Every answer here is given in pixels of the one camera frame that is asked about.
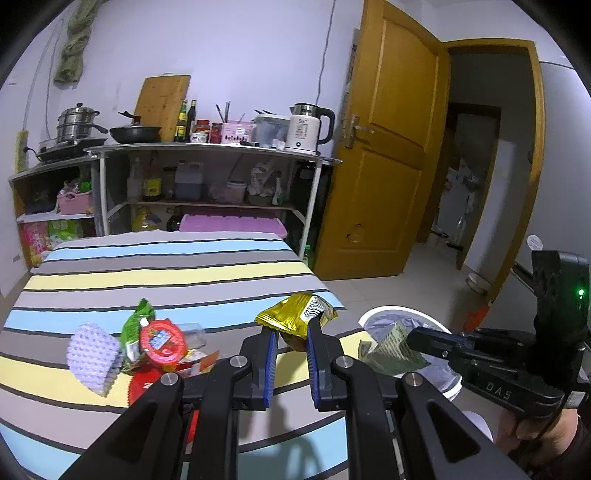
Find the person's right hand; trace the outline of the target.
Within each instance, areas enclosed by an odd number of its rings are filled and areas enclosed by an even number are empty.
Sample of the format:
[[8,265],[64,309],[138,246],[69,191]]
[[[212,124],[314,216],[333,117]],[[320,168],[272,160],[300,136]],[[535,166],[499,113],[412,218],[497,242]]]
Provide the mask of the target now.
[[574,409],[564,409],[551,425],[545,421],[518,420],[513,412],[503,410],[496,445],[504,453],[509,453],[524,442],[540,441],[541,446],[533,454],[532,460],[534,463],[543,463],[567,450],[575,438],[578,423],[579,415]]

